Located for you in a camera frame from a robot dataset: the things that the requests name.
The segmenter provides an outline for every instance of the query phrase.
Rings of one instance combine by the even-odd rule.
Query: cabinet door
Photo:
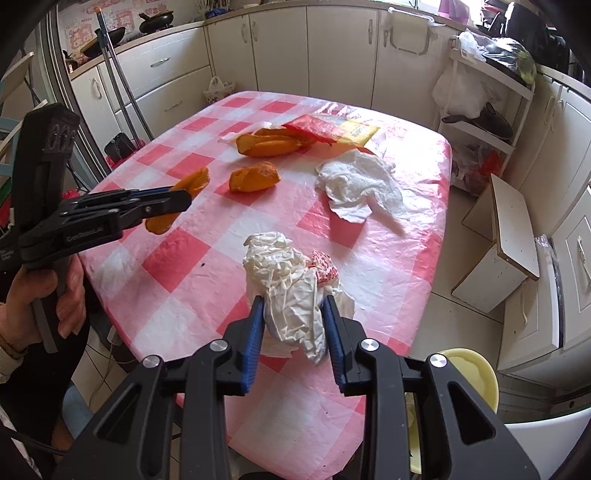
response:
[[[380,12],[378,62],[371,108],[431,128],[437,114],[431,93],[439,78],[441,64],[447,59],[449,39],[457,32],[449,27],[437,27],[437,35],[429,38],[428,29],[425,29],[424,38],[418,35],[415,42],[417,50],[422,48],[421,45],[427,49],[416,54],[394,46],[391,21],[387,12]],[[407,30],[414,26],[414,22],[417,22],[416,15],[400,13],[392,29]]]
[[[248,15],[208,25],[207,32],[216,75],[236,82],[236,91],[258,90]]]
[[[306,7],[310,96],[371,108],[378,11]]]
[[[591,336],[591,192],[585,190],[552,236],[564,296],[564,348]]]
[[[84,72],[72,81],[72,90],[90,133],[101,154],[104,147],[121,132],[107,98],[103,83],[96,67]]]
[[[540,279],[528,278],[505,300],[499,370],[524,364],[558,348],[558,291],[550,253],[535,245]]]
[[[520,189],[534,234],[552,235],[586,188],[590,144],[591,103],[564,88],[548,136]]]
[[[552,112],[560,99],[562,88],[561,84],[553,82],[552,78],[546,75],[538,74],[535,78],[535,95],[527,120],[511,160],[503,172],[503,180],[516,189],[520,189],[523,185],[541,151],[550,130]]]
[[[306,8],[249,15],[258,89],[308,95]]]

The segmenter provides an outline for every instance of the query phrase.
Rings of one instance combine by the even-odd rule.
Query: finger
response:
[[[84,269],[82,268],[82,262],[78,255],[72,255],[70,257],[70,266],[68,267],[68,273],[66,274],[66,285],[69,290],[75,290],[78,285],[82,283],[84,278]]]
[[[35,299],[42,299],[57,287],[57,274],[53,270],[28,272],[21,267],[18,271],[8,296],[16,308],[23,308]]]
[[[57,327],[57,331],[62,338],[66,338],[75,329],[79,328],[80,322],[82,321],[82,315],[85,312],[83,304],[76,306],[76,308],[68,315],[68,317],[61,321]]]
[[[66,292],[57,300],[56,313],[60,320],[65,320],[77,308],[84,303],[85,290],[82,284],[75,290],[66,290]]]
[[[81,321],[78,324],[78,327],[74,328],[74,335],[78,335],[80,333],[80,331],[82,330],[82,327],[84,326],[84,324],[86,323],[86,305],[82,306],[82,315],[81,315]]]

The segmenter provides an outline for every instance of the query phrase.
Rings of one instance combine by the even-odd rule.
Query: drawer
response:
[[[117,58],[136,99],[165,83],[209,65],[203,28],[193,28],[151,40],[118,54]],[[99,71],[113,111],[121,110],[104,62],[99,65]],[[114,66],[113,72],[124,102],[128,104],[129,98]]]
[[[208,66],[162,85],[137,100],[138,106],[154,137],[163,134],[169,128],[174,127],[207,106],[203,91],[207,89],[211,79],[212,71]],[[148,137],[139,123],[133,107],[128,105],[126,110],[129,112],[139,137],[148,141]],[[131,138],[123,112],[119,110],[115,117],[119,122],[121,131]]]

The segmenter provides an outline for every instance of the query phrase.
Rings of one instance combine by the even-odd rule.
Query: frying pan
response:
[[[139,26],[139,31],[147,35],[168,27],[173,22],[173,13],[172,10],[166,10],[166,12],[160,12],[153,17],[150,17],[143,12],[140,13],[139,17],[144,21]]]
[[[97,28],[95,30],[95,33],[99,32],[99,31],[100,31],[100,28]],[[114,47],[116,47],[119,44],[119,42],[121,42],[121,40],[123,40],[124,36],[125,36],[125,27],[119,27],[119,28],[109,31],[109,38],[111,39],[111,43],[113,44]],[[84,45],[80,49],[80,53],[82,53],[85,57],[88,57],[90,59],[94,59],[95,57],[98,57],[101,54],[99,39],[97,37],[95,37],[92,40],[90,40],[86,45]]]
[[[501,140],[510,140],[513,136],[513,128],[501,114],[499,114],[490,102],[487,102],[480,115],[476,118],[468,118],[465,115],[449,115],[441,119],[444,124],[466,122],[489,132]]]

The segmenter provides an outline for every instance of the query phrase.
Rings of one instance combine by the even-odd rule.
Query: plastic tablecloth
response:
[[[366,145],[396,164],[407,218],[371,215],[354,224],[330,211],[316,190],[316,166],[343,151],[316,144],[271,159],[281,181],[251,194],[228,189],[230,173],[256,159],[219,141],[261,121],[283,124],[323,111],[379,126]],[[441,250],[452,151],[438,133],[382,113],[325,100],[236,93],[176,125],[135,153],[94,191],[172,185],[207,166],[211,182],[165,235],[143,226],[80,254],[105,311],[134,355],[191,355],[249,312],[242,259],[247,236],[279,231],[310,255],[329,254],[355,318],[366,333],[405,355],[410,350]],[[324,480],[362,441],[365,400],[345,398],[330,361],[315,367],[301,352],[262,356],[246,397],[226,398],[229,446],[288,480]]]

